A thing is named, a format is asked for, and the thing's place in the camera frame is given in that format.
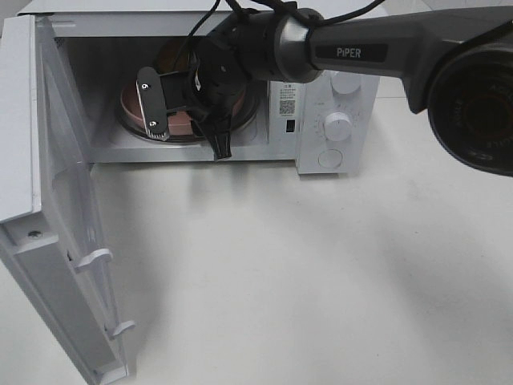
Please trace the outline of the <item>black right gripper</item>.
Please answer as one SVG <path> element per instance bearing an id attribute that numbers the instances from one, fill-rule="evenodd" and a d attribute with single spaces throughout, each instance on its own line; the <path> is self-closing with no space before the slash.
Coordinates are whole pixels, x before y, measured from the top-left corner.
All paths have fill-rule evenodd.
<path id="1" fill-rule="evenodd" d="M 137 74 L 144 130 L 152 140 L 167 140 L 168 117 L 184 111 L 208 141 L 214 160 L 228 159 L 234 110 L 244 97 L 247 77 L 224 36 L 185 39 L 182 47 L 186 44 L 187 70 L 157 73 L 143 67 Z"/>

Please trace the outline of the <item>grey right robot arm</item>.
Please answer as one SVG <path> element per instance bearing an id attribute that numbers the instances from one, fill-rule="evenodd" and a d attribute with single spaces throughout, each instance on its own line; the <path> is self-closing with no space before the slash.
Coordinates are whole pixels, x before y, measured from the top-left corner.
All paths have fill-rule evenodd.
<path id="1" fill-rule="evenodd" d="M 187 112 L 214 157 L 231 156 L 232 109 L 255 80 L 310 83 L 324 70 L 400 79 L 413 113 L 461 163 L 512 174 L 512 8 L 484 6 L 330 19 L 295 2 L 232 13 L 193 48 L 185 71 L 145 67 L 137 93 L 147 135 Z"/>

